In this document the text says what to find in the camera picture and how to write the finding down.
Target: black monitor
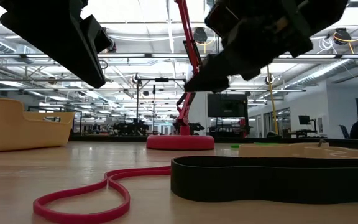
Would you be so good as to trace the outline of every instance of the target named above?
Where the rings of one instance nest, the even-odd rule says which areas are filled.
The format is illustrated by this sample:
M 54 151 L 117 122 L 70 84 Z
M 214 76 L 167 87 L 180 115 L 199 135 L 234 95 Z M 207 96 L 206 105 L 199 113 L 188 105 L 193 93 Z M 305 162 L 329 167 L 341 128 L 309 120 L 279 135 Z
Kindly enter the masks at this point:
M 248 118 L 247 95 L 208 94 L 208 117 Z
M 309 125 L 310 117 L 305 115 L 299 115 L 299 124 L 300 125 Z

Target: office chair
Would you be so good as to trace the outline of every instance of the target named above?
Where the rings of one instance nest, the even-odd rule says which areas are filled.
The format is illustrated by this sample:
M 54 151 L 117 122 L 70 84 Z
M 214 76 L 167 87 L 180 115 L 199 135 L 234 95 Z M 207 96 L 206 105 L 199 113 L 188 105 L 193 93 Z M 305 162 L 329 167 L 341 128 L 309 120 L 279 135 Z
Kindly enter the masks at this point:
M 346 127 L 343 126 L 343 125 L 339 125 L 339 127 L 341 127 L 341 131 L 342 131 L 343 137 L 344 137 L 345 139 L 348 139 L 348 138 L 349 138 L 349 133 L 347 132 Z

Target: wooden table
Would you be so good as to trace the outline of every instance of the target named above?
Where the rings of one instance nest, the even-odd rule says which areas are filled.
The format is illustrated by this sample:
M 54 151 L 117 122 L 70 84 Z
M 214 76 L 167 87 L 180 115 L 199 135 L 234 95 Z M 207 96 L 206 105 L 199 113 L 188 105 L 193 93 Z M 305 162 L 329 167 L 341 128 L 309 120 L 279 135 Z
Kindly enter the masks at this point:
M 217 144 L 215 151 L 203 152 L 148 151 L 144 146 L 144 143 L 73 142 L 66 148 L 0 152 L 0 223 L 50 223 L 32 214 L 34 199 L 99 181 L 107 170 L 165 166 L 178 156 L 237 156 L 237 151 L 230 150 L 229 144 Z M 168 176 L 136 177 L 121 183 L 131 193 L 131 210 L 111 223 L 358 223 L 358 203 L 199 203 L 172 194 Z M 113 190 L 100 190 L 55 202 L 50 207 L 61 212 L 90 213 L 120 203 L 121 198 Z

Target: red cable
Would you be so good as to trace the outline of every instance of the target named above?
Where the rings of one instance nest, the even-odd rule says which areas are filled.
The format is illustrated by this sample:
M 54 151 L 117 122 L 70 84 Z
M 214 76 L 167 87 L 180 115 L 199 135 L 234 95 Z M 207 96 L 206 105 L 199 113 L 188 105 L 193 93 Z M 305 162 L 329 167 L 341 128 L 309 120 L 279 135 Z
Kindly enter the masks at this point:
M 78 187 L 76 189 L 62 190 L 52 194 L 48 194 L 39 197 L 33 202 L 33 211 L 37 215 L 44 217 L 45 219 L 62 224 L 96 224 L 104 223 L 116 218 L 121 217 L 128 212 L 131 201 L 131 196 L 128 190 L 122 186 L 116 180 L 127 177 L 138 177 L 144 175 L 170 175 L 171 167 L 153 167 L 153 168 L 141 168 L 141 169 L 123 169 L 109 171 L 104 174 L 104 179 L 96 184 L 91 184 L 84 187 Z M 53 211 L 45 205 L 47 203 L 56 201 L 58 199 L 73 197 L 76 195 L 87 194 L 95 190 L 103 189 L 107 185 L 116 189 L 124 198 L 124 203 L 116 208 L 91 214 L 73 214 Z

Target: ceiling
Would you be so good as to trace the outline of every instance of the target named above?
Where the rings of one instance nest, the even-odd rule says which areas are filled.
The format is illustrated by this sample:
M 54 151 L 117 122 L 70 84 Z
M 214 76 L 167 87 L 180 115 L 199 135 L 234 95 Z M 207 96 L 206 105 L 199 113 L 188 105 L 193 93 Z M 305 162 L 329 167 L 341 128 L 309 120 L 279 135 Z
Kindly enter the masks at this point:
M 205 27 L 203 23 L 204 15 L 206 9 L 208 10 L 205 1 L 187 0 L 187 4 L 191 26 L 193 28 Z M 5 10 L 0 7 L 0 16 L 3 13 L 5 13 Z M 114 39 L 117 45 L 117 54 L 185 54 L 185 48 L 183 46 L 185 39 L 183 26 L 181 24 L 178 6 L 174 3 L 174 0 L 89 0 L 89 4 L 83 9 L 81 16 L 85 18 L 91 14 L 97 18 L 103 27 L 108 28 L 108 34 Z M 324 39 L 328 34 L 332 35 L 338 27 L 345 27 L 353 39 L 358 39 L 358 7 L 347 8 L 339 22 L 312 36 L 311 39 L 314 49 L 308 52 L 308 54 L 318 54 L 318 57 L 327 54 L 349 54 L 351 51 L 348 45 L 335 45 L 330 42 L 332 38 Z M 38 32 L 43 32 L 42 27 L 34 27 L 34 29 L 37 29 Z M 201 54 L 208 54 L 215 53 L 218 48 L 222 49 L 220 43 L 215 41 L 214 33 L 209 29 L 206 29 L 206 33 L 209 37 L 209 44 L 199 45 L 199 52 Z M 0 42 L 16 49 L 25 45 L 34 49 L 34 53 L 41 53 L 1 24 Z M 358 41 L 354 42 L 352 46 L 357 54 Z M 99 109 L 110 110 L 110 112 L 117 117 L 124 114 L 133 116 L 133 106 L 136 107 L 136 105 L 134 105 L 136 103 L 136 91 L 133 90 L 135 89 L 135 84 L 132 82 L 133 76 L 137 74 L 141 78 L 186 78 L 186 74 L 189 71 L 189 64 L 185 56 L 180 56 L 181 57 L 176 58 L 167 56 L 166 58 L 160 58 L 158 60 L 154 58 L 105 59 L 109 66 L 104 69 L 104 74 L 109 82 L 103 86 L 102 89 L 113 89 L 111 91 L 92 92 L 85 90 L 62 91 L 58 93 L 51 91 L 32 91 L 32 94 L 37 93 L 36 95 L 41 99 L 45 99 L 45 96 L 58 96 L 58 98 L 55 99 L 47 98 L 47 102 L 51 101 L 54 103 L 75 102 L 85 103 L 88 106 L 90 103 L 96 103 L 91 105 L 91 108 L 80 107 L 79 105 L 81 104 L 74 106 L 74 108 L 77 109 L 88 110 L 90 113 L 94 113 L 96 109 Z M 334 63 L 335 61 L 335 59 L 303 60 L 301 62 L 284 60 L 272 63 L 269 66 L 269 70 L 276 78 L 274 86 L 279 89 L 282 85 L 285 86 L 286 83 L 290 83 L 301 77 L 305 72 L 324 64 Z M 352 72 L 357 73 L 357 69 L 358 68 L 353 68 Z M 267 68 L 263 68 L 259 76 L 248 82 L 244 81 L 240 76 L 232 77 L 231 89 L 267 89 L 267 85 L 265 84 L 266 76 Z M 55 77 L 60 81 L 57 83 L 45 82 L 45 80 L 50 77 Z M 71 74 L 64 67 L 59 66 L 59 64 L 56 64 L 53 60 L 47 58 L 35 58 L 32 65 L 13 59 L 0 58 L 0 79 L 8 80 L 12 78 L 31 80 L 21 82 L 22 84 L 20 84 L 28 88 L 90 88 L 90 86 L 83 82 L 76 82 L 78 78 L 75 75 Z M 0 82 L 0 88 L 19 88 L 15 85 L 14 82 L 6 82 L 6 80 L 5 82 Z M 177 115 L 175 101 L 183 94 L 183 89 L 181 88 L 183 82 L 181 81 L 177 83 L 148 82 L 142 91 L 149 91 L 149 95 L 140 94 L 140 100 L 143 103 L 141 106 L 143 111 L 141 113 L 150 114 L 152 103 L 150 90 L 153 85 L 156 85 L 157 89 L 166 90 L 157 91 L 155 96 L 159 99 L 156 102 L 162 102 L 161 104 L 157 104 L 156 107 L 156 112 L 160 114 L 160 119 L 166 120 L 170 114 Z M 261 99 L 261 94 L 263 99 L 264 94 L 260 92 L 252 93 L 251 98 Z

